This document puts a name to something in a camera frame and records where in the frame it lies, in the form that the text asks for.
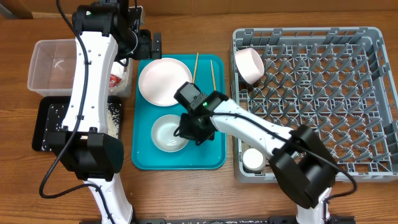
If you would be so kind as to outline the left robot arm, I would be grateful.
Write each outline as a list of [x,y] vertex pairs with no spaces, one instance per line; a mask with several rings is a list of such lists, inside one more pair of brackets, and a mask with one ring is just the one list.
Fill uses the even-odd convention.
[[55,162],[73,172],[93,194],[102,223],[134,223],[120,172],[124,146],[108,133],[107,109],[114,63],[160,59],[161,35],[141,29],[143,7],[125,0],[78,6],[66,19],[75,36],[72,95],[59,131],[49,134]]

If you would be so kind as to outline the grey bowl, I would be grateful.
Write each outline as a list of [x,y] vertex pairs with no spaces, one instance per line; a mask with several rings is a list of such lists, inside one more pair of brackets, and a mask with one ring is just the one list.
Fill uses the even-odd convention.
[[154,145],[164,152],[177,152],[188,144],[188,139],[174,136],[179,127],[180,117],[168,114],[157,119],[151,129],[151,139]]

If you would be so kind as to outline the white napkin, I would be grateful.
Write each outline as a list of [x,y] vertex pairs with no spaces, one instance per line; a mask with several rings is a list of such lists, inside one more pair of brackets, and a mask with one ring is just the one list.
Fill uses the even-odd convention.
[[120,79],[124,79],[127,66],[120,64],[119,62],[113,62],[111,74]]

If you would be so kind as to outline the wooden chopstick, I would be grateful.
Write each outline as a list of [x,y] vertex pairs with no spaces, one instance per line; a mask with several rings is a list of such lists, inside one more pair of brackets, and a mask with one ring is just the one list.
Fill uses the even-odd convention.
[[197,68],[198,68],[198,58],[199,58],[199,52],[196,54],[196,59],[195,59],[195,66],[194,66],[194,71],[193,71],[193,83],[195,83],[196,76],[197,76]]
[[210,60],[210,66],[211,66],[211,77],[212,77],[212,83],[213,83],[213,90],[216,91],[215,73],[214,73],[214,67],[213,67],[212,60]]

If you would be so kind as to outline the large white plate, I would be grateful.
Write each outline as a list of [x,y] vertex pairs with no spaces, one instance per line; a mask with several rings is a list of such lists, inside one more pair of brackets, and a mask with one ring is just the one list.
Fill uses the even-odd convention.
[[138,89],[149,103],[156,106],[173,106],[177,90],[185,83],[192,82],[192,73],[181,61],[162,58],[151,61],[139,75]]

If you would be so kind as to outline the red snack wrapper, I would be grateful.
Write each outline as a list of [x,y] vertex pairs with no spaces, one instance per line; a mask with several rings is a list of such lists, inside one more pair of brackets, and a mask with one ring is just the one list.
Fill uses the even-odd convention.
[[114,74],[111,74],[110,79],[109,79],[109,87],[110,88],[117,87],[121,81],[122,81],[122,78],[120,78]]

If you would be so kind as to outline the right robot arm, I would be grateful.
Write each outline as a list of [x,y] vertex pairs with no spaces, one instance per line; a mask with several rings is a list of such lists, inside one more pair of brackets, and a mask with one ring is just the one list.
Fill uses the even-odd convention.
[[313,129],[268,122],[228,96],[218,91],[206,95],[190,82],[174,98],[186,109],[175,136],[197,145],[212,139],[217,131],[242,140],[268,161],[279,187],[297,205],[297,223],[329,221],[325,199],[335,183],[337,166]]

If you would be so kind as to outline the white cup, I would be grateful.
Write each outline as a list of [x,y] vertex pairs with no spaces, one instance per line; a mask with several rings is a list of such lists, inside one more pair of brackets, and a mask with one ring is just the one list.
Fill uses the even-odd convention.
[[243,167],[251,172],[260,172],[266,166],[266,158],[255,148],[246,149],[242,155]]

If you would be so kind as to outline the cooked white rice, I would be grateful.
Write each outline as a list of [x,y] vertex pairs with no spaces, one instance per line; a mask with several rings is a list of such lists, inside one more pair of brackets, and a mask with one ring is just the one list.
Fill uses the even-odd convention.
[[[46,123],[44,126],[44,136],[39,142],[39,151],[51,151],[48,144],[47,133],[51,131],[60,131],[62,129],[62,121],[67,113],[67,104],[57,103],[49,106]],[[121,120],[121,104],[108,103],[107,105],[107,127],[108,135],[119,139],[120,138],[120,120]]]

